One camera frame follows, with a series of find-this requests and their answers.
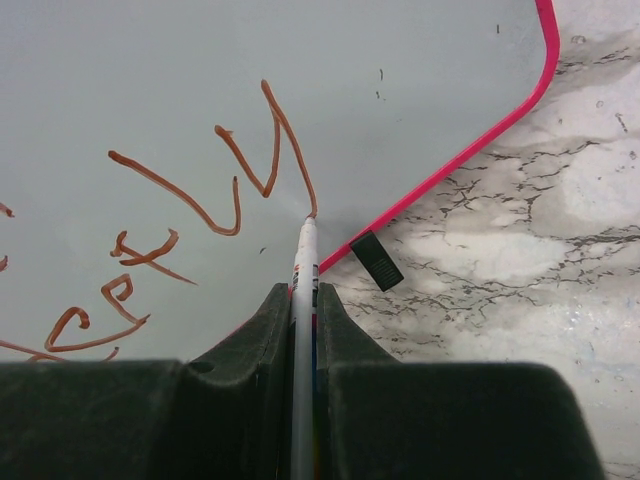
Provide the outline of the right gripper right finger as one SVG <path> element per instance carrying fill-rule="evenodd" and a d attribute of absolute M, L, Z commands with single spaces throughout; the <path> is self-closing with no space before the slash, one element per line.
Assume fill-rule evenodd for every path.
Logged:
<path fill-rule="evenodd" d="M 575 395 L 535 363 L 404 363 L 318 296 L 322 479 L 601 479 Z"/>

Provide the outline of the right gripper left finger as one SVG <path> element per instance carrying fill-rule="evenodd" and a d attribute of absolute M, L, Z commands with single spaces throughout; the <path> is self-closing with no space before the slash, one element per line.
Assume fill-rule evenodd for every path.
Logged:
<path fill-rule="evenodd" d="M 183 363 L 5 363 L 5 479 L 271 479 L 289 292 Z"/>

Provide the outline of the pink framed whiteboard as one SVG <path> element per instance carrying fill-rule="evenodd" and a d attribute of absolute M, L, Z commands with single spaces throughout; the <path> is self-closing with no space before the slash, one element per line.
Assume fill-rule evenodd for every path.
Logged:
<path fill-rule="evenodd" d="M 545 91 L 549 1 L 5 1 L 1 357 L 191 359 Z"/>

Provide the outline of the white marker pen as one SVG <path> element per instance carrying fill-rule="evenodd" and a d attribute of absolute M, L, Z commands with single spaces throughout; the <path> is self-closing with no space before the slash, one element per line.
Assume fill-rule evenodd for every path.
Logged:
<path fill-rule="evenodd" d="M 292 277 L 291 323 L 295 327 L 291 412 L 290 477 L 314 477 L 314 341 L 317 302 L 317 229 L 307 217 L 301 227 Z"/>

